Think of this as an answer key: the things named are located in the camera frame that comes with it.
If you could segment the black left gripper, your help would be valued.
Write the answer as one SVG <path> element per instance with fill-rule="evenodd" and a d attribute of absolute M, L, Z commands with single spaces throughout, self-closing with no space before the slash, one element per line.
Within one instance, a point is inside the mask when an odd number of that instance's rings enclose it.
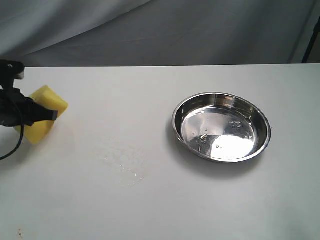
<path fill-rule="evenodd" d="M 36 103 L 32 98 L 25 97 L 17 88 L 0 90 L 0 125 L 16 127 L 32 126 L 42 121 L 56 121 L 57 110 L 50 110 Z"/>

